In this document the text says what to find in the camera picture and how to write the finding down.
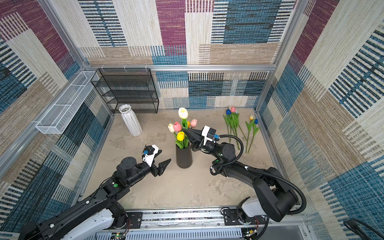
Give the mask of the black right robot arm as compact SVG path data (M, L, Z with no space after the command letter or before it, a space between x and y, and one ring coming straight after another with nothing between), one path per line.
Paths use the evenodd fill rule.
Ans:
M304 193L270 167L258 169L239 161L245 150L242 140L233 135L216 135L216 130L205 126L202 130L183 129L194 152L201 151L216 159L210 173L234 178L255 190L256 198L246 198L236 208L239 222L248 224L255 216L266 216L280 222L286 215L302 213L307 206Z

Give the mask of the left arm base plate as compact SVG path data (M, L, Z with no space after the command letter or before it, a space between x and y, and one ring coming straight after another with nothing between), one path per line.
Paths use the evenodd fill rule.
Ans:
M127 212L118 217L114 223L115 229L139 229L143 220L143 212Z

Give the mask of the black cylindrical vase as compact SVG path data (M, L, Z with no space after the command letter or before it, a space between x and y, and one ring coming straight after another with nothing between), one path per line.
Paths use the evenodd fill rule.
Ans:
M176 146L176 160L177 165L182 169L187 169L192 165L193 157L190 145L188 145L185 149L180 149Z

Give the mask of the light pink tulip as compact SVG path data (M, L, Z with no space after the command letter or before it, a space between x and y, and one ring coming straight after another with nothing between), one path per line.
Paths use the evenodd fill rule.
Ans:
M197 125L197 120L196 119L193 119L191 122L190 122L190 126L191 126L191 128L195 128L196 127L196 125Z

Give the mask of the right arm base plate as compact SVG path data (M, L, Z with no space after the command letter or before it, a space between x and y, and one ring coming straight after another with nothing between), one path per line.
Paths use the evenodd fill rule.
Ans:
M243 211L240 211L237 209L230 209L229 207L221 208L220 213L224 217L226 226L264 225L267 222L267 217L263 217L263 216L249 217Z

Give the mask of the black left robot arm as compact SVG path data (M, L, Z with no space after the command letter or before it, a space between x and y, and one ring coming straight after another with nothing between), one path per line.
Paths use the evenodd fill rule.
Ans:
M124 158L113 175L103 182L90 196L63 213L40 224L34 221L26 223L20 233L20 240L60 240L71 230L79 226L94 214L108 210L118 203L137 182L146 175L155 177L163 174L171 162L168 159L158 166L146 162L138 164L133 157Z

